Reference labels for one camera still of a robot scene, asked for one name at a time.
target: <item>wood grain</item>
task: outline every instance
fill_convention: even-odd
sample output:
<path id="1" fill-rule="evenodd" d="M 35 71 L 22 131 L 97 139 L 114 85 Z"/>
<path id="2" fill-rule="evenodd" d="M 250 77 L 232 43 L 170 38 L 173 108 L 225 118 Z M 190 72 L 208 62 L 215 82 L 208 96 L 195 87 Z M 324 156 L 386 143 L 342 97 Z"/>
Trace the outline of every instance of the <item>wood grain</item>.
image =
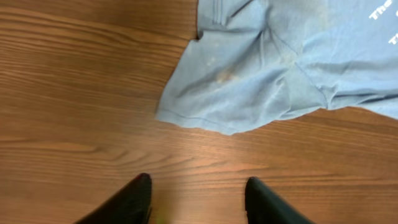
<path id="1" fill-rule="evenodd" d="M 396 223 L 393 119 L 321 110 L 234 136 L 154 119 L 196 6 L 0 2 L 0 223 L 73 223 L 140 172 L 151 223 L 245 223 L 252 175 L 317 223 Z"/>

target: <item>blurry black object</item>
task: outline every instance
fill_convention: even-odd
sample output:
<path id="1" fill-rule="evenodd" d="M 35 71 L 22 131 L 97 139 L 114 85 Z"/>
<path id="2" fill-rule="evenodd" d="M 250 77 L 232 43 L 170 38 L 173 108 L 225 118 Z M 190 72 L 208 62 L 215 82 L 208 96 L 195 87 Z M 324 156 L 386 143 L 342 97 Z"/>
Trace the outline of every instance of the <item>blurry black object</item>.
<path id="1" fill-rule="evenodd" d="M 245 190 L 245 207 L 249 224 L 309 224 L 257 177 L 250 177 Z"/>
<path id="2" fill-rule="evenodd" d="M 140 174 L 99 209 L 77 224 L 147 224 L 152 180 Z M 250 177 L 245 190 L 249 224 L 310 224 L 258 178 Z"/>
<path id="3" fill-rule="evenodd" d="M 151 197 L 150 175 L 140 174 L 100 208 L 76 224 L 147 224 Z"/>

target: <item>brown wooden surface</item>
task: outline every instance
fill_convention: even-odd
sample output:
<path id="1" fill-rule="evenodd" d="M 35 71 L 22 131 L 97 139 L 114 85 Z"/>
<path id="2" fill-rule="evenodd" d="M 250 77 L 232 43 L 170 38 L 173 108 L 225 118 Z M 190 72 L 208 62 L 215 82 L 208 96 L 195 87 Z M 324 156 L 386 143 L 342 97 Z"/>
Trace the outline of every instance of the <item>brown wooden surface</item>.
<path id="1" fill-rule="evenodd" d="M 398 121 L 317 111 L 234 136 L 154 119 L 196 0 L 0 0 L 0 223 L 73 223 L 140 172 L 167 223 L 245 223 L 256 175 L 317 223 L 398 222 Z"/>

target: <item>blue fabric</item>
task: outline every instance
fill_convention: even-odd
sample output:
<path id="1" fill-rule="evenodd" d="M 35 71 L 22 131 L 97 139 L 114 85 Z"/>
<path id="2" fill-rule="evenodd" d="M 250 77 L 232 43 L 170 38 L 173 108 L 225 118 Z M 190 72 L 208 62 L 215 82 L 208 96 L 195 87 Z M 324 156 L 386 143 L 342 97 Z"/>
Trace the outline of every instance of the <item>blue fabric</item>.
<path id="1" fill-rule="evenodd" d="M 223 134 L 319 108 L 398 119 L 398 1 L 199 0 L 157 119 Z"/>

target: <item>wrinkled cloth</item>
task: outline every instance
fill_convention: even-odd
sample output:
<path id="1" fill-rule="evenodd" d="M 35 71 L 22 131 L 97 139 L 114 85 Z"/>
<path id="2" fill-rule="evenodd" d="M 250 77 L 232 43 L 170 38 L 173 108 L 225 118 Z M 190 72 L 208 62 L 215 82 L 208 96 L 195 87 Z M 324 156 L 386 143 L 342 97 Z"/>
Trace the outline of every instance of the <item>wrinkled cloth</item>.
<path id="1" fill-rule="evenodd" d="M 398 119 L 398 1 L 199 0 L 198 36 L 161 121 L 234 134 L 319 108 Z"/>

